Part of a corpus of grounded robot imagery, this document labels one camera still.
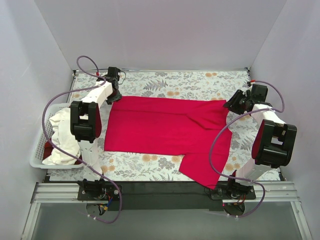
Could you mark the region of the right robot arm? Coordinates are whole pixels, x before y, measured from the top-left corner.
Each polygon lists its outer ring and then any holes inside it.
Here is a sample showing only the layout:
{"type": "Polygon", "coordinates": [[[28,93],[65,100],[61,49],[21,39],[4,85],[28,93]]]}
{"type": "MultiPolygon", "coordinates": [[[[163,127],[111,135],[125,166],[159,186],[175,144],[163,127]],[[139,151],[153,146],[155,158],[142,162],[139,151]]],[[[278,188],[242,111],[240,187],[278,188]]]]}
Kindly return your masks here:
{"type": "Polygon", "coordinates": [[[223,105],[229,111],[242,115],[250,113],[259,124],[251,149],[251,158],[239,170],[233,172],[226,186],[227,195],[237,199],[264,173],[287,166],[293,154],[297,127],[285,123],[277,116],[271,103],[266,102],[268,87],[247,83],[246,91],[237,90],[223,105]]]}

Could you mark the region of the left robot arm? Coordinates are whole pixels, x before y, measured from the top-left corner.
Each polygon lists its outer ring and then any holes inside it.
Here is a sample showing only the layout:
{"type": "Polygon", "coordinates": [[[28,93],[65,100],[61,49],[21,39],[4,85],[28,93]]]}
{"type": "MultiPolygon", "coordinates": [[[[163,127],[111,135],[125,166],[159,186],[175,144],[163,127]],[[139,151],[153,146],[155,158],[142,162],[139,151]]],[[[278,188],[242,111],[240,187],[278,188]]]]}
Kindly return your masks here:
{"type": "Polygon", "coordinates": [[[103,78],[105,84],[99,78],[97,88],[90,90],[80,101],[70,104],[70,132],[79,145],[84,165],[83,178],[91,182],[100,180],[103,174],[98,151],[98,138],[102,132],[100,108],[104,102],[111,105],[122,98],[119,91],[121,70],[110,66],[103,78]]]}

